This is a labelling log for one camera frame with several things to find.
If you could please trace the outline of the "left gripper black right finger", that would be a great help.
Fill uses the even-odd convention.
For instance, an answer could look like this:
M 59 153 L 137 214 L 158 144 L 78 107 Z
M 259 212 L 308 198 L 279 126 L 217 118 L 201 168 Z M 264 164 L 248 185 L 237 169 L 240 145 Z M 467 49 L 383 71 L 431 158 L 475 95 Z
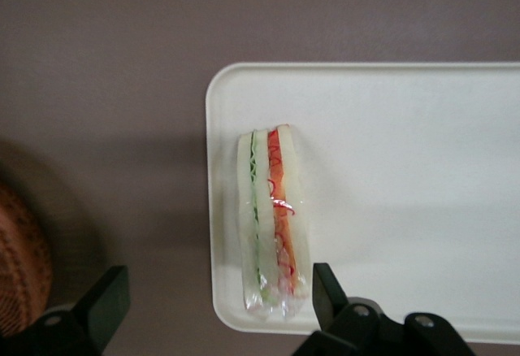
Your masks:
M 439 315 L 408 314 L 402 323 L 374 301 L 347 297 L 327 263 L 313 265 L 312 302 L 320 329 L 295 355 L 473 355 L 475 352 Z

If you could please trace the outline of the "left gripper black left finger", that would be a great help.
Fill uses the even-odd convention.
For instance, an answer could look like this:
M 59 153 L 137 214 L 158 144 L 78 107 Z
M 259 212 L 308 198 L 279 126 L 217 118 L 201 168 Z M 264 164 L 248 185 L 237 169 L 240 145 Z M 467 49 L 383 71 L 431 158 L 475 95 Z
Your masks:
M 2 355 L 101 355 L 131 303 L 126 266 L 113 266 L 70 309 L 45 313 L 1 338 Z

